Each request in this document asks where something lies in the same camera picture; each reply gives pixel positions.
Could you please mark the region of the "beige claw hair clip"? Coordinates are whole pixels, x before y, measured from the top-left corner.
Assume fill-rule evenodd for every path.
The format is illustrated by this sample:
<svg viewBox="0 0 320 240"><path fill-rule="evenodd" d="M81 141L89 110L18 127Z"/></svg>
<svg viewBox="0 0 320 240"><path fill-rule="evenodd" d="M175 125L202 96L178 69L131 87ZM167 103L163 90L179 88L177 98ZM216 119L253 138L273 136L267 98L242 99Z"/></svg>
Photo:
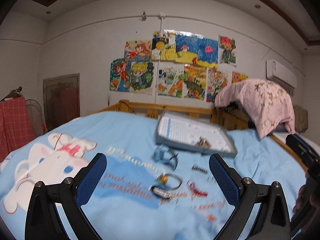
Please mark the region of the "beige claw hair clip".
<svg viewBox="0 0 320 240"><path fill-rule="evenodd" d="M204 137L199 137L198 141L195 143L196 147L204 148L204 149L211 149L211 143Z"/></svg>

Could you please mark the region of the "brown hair tie yellow bead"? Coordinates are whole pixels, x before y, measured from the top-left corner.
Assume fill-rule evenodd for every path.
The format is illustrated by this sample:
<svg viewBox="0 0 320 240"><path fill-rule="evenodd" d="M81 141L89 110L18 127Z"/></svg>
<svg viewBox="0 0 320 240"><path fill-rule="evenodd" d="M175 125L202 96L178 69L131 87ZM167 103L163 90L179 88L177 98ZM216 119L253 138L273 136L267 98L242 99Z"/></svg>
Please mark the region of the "brown hair tie yellow bead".
<svg viewBox="0 0 320 240"><path fill-rule="evenodd" d="M177 190L181 187L183 179L172 173L163 173L155 181L168 190Z"/></svg>

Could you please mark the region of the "blue smart watch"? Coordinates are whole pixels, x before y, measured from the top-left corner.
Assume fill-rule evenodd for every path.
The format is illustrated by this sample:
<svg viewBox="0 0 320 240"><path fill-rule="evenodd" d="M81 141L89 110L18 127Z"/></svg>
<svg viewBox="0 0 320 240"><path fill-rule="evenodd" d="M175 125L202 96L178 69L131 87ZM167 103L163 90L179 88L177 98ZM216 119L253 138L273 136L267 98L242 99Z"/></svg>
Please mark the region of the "blue smart watch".
<svg viewBox="0 0 320 240"><path fill-rule="evenodd" d="M166 145L159 145L153 152L152 159L156 163L169 165L173 171L178 166L178 154Z"/></svg>

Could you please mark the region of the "small red hair clip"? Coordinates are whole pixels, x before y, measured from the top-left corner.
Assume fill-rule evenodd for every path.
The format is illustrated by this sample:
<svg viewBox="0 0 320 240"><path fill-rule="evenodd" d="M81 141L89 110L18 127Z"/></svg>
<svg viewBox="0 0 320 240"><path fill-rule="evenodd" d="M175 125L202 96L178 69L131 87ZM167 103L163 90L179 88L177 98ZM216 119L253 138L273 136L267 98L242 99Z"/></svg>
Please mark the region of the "small red hair clip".
<svg viewBox="0 0 320 240"><path fill-rule="evenodd" d="M188 181L187 187L190 191L191 198L197 198L197 197L202 198L202 197L208 196L208 193L206 191L199 190L193 181Z"/></svg>

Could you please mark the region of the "light blue cartoon bedsheet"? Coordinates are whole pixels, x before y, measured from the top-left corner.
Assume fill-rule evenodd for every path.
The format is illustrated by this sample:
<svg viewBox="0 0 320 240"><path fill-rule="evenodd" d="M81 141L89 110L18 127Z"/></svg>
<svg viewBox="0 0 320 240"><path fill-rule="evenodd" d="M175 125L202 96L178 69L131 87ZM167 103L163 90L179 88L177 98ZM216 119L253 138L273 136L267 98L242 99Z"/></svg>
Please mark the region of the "light blue cartoon bedsheet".
<svg viewBox="0 0 320 240"><path fill-rule="evenodd" d="M57 184L73 177L97 153L107 169L83 211L103 239L214 239L233 212L208 169L209 158L180 151L175 171L152 159L157 121L105 112L70 121L11 152L1 163L1 219L24 239L29 199L37 181ZM163 173L183 179L171 200L156 197L152 185ZM208 193L191 198L187 182Z"/></svg>

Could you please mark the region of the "pink floral blanket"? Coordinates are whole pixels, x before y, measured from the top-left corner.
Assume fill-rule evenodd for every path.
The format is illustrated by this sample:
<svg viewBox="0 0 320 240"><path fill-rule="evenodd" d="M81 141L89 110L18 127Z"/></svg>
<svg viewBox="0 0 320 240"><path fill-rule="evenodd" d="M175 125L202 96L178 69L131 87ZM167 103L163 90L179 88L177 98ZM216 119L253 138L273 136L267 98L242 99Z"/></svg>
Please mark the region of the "pink floral blanket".
<svg viewBox="0 0 320 240"><path fill-rule="evenodd" d="M263 79L247 79L223 88L215 97L215 107L239 102L253 121L260 139L284 125L295 133L295 113L291 96L280 85Z"/></svg>

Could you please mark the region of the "brown wooden door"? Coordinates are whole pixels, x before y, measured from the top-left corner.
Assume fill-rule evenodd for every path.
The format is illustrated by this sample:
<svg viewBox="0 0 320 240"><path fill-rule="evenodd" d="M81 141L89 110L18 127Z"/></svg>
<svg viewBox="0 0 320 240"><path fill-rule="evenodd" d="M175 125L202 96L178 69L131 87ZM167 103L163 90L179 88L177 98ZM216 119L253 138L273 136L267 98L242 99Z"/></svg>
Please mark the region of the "brown wooden door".
<svg viewBox="0 0 320 240"><path fill-rule="evenodd" d="M43 80L44 118L53 130L80 116L80 74Z"/></svg>

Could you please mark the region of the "grey cardboard tray box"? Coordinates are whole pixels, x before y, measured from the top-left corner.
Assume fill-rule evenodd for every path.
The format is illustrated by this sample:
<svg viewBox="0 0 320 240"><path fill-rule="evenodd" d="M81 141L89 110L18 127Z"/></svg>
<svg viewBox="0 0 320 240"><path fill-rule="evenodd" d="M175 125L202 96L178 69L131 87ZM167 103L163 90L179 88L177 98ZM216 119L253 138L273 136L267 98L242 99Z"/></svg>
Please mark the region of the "grey cardboard tray box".
<svg viewBox="0 0 320 240"><path fill-rule="evenodd" d="M206 138L212 148L196 147L199 137ZM221 126L174 112L161 114L156 128L156 143L203 155L218 153L224 157L235 158L238 153L233 139Z"/></svg>

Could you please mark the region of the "orange fish girl drawing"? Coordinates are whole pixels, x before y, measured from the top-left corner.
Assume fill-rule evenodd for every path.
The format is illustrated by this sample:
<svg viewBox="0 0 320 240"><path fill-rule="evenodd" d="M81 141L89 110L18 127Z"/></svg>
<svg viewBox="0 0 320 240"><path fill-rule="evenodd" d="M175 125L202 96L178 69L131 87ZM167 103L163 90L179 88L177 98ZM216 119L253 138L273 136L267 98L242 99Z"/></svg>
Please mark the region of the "orange fish girl drawing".
<svg viewBox="0 0 320 240"><path fill-rule="evenodd" d="M129 92L131 63L126 59L116 59L110 66L110 91Z"/></svg>

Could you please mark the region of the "orange landscape drawing poster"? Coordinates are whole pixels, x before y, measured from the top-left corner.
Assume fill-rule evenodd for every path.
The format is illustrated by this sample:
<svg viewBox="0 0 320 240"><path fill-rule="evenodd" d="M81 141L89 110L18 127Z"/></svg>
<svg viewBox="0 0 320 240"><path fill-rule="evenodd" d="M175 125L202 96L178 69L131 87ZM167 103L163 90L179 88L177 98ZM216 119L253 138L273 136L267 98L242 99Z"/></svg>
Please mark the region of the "orange landscape drawing poster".
<svg viewBox="0 0 320 240"><path fill-rule="evenodd" d="M207 69L205 67L184 65L183 97L204 100L207 87Z"/></svg>

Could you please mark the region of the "blond boy drawing poster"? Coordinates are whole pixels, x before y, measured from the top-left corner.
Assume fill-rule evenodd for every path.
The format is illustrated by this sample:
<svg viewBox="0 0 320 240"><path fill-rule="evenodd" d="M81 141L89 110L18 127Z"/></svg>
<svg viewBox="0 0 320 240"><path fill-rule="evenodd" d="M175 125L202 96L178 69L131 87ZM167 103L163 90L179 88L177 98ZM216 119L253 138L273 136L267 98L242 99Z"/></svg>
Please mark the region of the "blond boy drawing poster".
<svg viewBox="0 0 320 240"><path fill-rule="evenodd" d="M130 93L151 95L153 71L152 62L133 61L130 73Z"/></svg>

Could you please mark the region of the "turtle fish drawing poster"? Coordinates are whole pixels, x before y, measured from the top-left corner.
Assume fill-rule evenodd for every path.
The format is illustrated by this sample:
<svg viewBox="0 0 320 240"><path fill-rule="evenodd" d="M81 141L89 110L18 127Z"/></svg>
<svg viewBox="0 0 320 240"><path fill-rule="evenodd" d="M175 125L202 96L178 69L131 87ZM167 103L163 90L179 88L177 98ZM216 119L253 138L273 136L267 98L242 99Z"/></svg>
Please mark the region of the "turtle fish drawing poster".
<svg viewBox="0 0 320 240"><path fill-rule="evenodd" d="M157 94L181 98L183 94L184 65L160 66L158 70Z"/></svg>

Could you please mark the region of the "blue sea drawing poster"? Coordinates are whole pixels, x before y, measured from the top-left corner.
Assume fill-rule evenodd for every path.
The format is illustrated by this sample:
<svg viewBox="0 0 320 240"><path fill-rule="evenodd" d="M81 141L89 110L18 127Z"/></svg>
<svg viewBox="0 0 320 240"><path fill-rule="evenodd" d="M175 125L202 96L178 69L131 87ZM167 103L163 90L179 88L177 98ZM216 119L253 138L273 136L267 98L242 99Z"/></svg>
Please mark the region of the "blue sea drawing poster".
<svg viewBox="0 0 320 240"><path fill-rule="evenodd" d="M192 33L175 34L176 56L179 63L193 64L200 67L218 67L219 43L217 40Z"/></svg>

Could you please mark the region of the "mermaid drawing poster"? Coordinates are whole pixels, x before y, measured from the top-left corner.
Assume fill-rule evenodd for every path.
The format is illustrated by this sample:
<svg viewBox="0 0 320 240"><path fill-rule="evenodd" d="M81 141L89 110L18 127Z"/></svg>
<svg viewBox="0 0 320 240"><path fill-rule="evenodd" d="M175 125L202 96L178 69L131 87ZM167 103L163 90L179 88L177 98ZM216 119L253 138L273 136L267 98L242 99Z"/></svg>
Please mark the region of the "mermaid drawing poster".
<svg viewBox="0 0 320 240"><path fill-rule="evenodd" d="M124 58L129 61L150 61L151 40L127 41L124 48Z"/></svg>

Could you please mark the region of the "white wall air conditioner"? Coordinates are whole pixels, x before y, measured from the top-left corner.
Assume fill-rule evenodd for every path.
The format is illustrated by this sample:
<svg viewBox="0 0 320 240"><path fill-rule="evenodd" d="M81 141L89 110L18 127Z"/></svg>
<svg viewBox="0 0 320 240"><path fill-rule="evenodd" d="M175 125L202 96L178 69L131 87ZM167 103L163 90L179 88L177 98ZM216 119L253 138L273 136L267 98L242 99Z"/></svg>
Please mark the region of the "white wall air conditioner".
<svg viewBox="0 0 320 240"><path fill-rule="evenodd" d="M295 74L276 60L266 61L266 78L289 89L296 89Z"/></svg>

